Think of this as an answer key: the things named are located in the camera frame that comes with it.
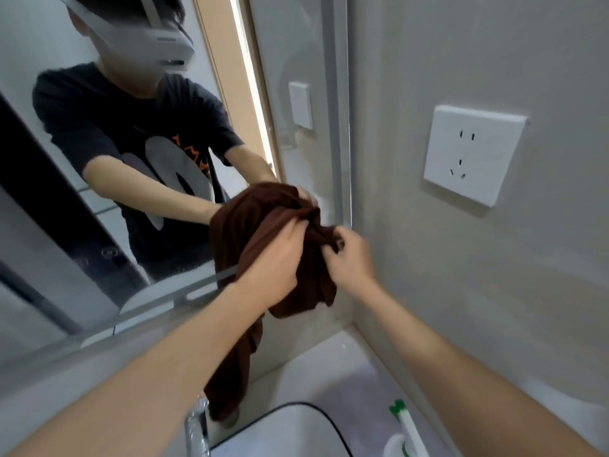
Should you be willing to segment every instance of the toothbrush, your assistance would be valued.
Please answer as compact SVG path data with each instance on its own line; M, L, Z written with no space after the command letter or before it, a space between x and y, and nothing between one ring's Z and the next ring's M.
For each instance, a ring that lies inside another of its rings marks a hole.
M401 399L396 400L395 406L390 406L389 411L402 425L406 440L408 441L408 438L410 438L412 446L414 447L414 456L411 457L429 457L427 448L416 429L415 422L412 420L412 416L410 415L410 412L408 412L408 408L406 407L406 404L404 404L404 401Z

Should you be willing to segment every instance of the hair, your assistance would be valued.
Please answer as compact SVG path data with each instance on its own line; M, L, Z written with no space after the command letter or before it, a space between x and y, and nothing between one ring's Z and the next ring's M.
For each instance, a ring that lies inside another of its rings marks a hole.
M108 20L147 19L141 0L76 0L89 11ZM182 24L186 12L181 0L152 0L161 19Z

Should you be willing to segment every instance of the person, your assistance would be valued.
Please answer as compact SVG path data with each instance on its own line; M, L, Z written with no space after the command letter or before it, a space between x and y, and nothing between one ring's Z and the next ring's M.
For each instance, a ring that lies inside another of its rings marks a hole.
M241 278L105 383L55 416L13 457L159 455L241 334L296 286L306 222L289 222ZM366 241L343 227L323 249L331 278L387 332L466 457L600 457L547 409L410 314L378 283Z
M116 25L148 22L141 0L75 1ZM181 0L153 2L163 22L183 31ZM68 14L99 58L41 73L32 97L37 115L91 189L121 207L133 255L154 281L196 268L211 259L208 225L227 200L209 148L249 184L276 182L272 169L234 132L213 94L121 56Z

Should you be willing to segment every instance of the forearm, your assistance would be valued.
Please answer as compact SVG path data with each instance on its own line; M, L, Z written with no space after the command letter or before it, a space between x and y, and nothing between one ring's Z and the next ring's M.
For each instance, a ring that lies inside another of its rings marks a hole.
M209 224L220 207L209 200L174 191L110 156L91 160L83 177L98 195L165 218Z
M465 456L600 456L547 409L440 337L380 286L368 286L362 299Z
M231 148L225 157L248 184L277 182L277 178L266 160L244 145Z
M51 419L13 456L159 455L226 354L263 314L239 283Z

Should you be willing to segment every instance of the black t-shirt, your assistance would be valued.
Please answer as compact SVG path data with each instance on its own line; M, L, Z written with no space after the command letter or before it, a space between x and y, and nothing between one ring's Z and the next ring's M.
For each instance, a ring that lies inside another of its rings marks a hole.
M52 142L78 173L94 157L110 155L170 188L226 200L209 149L229 166L224 154L243 142L222 102L187 78L167 74L155 99L137 99L95 63L82 64L40 74L33 99ZM207 226L120 207L132 252L145 268L181 263L184 269L206 260Z

